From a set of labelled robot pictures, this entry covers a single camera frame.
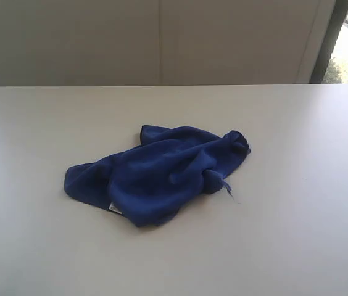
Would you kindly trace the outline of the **blue microfibre towel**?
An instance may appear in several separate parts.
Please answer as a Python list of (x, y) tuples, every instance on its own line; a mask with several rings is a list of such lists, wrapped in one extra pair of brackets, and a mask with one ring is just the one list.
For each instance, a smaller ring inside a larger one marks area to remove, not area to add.
[(103, 210), (116, 208), (135, 226), (160, 226), (200, 194), (231, 188), (225, 181), (250, 154), (238, 131), (220, 137), (190, 126), (144, 125), (140, 144), (94, 163), (71, 166), (65, 193)]

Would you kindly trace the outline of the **dark window frame post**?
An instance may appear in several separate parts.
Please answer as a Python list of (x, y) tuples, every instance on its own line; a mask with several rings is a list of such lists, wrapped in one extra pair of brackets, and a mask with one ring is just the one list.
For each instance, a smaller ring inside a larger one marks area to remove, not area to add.
[(320, 84), (323, 81), (333, 49), (336, 45), (342, 24), (348, 11), (348, 0), (337, 0), (334, 3), (333, 11), (316, 59), (310, 84)]

